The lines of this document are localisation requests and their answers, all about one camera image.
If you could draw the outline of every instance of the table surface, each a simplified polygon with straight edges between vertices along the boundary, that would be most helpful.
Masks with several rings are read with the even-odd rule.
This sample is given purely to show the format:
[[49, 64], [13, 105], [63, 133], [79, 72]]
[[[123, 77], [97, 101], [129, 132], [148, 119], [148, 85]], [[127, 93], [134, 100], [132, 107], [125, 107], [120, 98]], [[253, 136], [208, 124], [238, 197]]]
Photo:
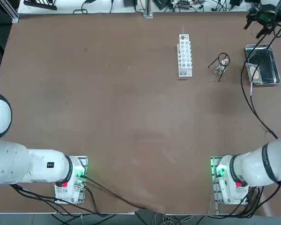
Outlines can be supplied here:
[[[240, 88], [245, 14], [61, 15], [14, 24], [0, 69], [0, 93], [13, 109], [6, 140], [89, 157], [102, 185], [160, 213], [206, 214], [211, 156], [255, 150], [273, 138]], [[190, 34], [193, 77], [177, 77], [178, 35]], [[273, 44], [281, 75], [281, 38]], [[207, 66], [226, 52], [217, 82]], [[247, 79], [245, 89], [249, 90]], [[260, 117], [281, 137], [281, 84], [254, 88]], [[52, 195], [48, 184], [26, 184]], [[101, 212], [136, 209], [91, 187]], [[265, 188], [267, 197], [275, 185]], [[92, 209], [89, 196], [84, 206]], [[212, 199], [210, 213], [214, 213]], [[69, 207], [71, 212], [84, 212]], [[222, 207], [230, 212], [232, 207]], [[52, 212], [0, 187], [0, 212]], [[281, 190], [261, 215], [281, 216]]]

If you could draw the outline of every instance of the metal frame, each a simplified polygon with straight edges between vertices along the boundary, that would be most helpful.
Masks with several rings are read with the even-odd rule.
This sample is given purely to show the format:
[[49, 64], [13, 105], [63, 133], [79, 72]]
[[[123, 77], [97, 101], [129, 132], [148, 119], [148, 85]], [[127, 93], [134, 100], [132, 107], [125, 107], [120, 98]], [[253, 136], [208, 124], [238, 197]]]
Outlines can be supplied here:
[[[214, 191], [214, 204], [215, 204], [214, 207], [215, 207], [215, 214], [216, 215], [223, 215], [220, 212], [220, 204], [224, 204], [220, 183], [218, 181], [218, 178], [216, 177], [216, 168], [219, 165], [221, 159], [222, 159], [222, 157], [219, 157], [219, 156], [210, 157], [210, 166], [211, 166], [213, 191]], [[246, 198], [246, 201], [243, 201], [241, 203], [241, 205], [246, 205], [248, 203], [249, 203], [248, 198]]]
[[151, 0], [146, 0], [145, 12], [143, 13], [144, 18], [153, 18], [153, 13], [151, 12]]
[[17, 11], [11, 6], [8, 0], [0, 0], [0, 5], [4, 8], [6, 13], [12, 18], [12, 23], [19, 22], [19, 15]]

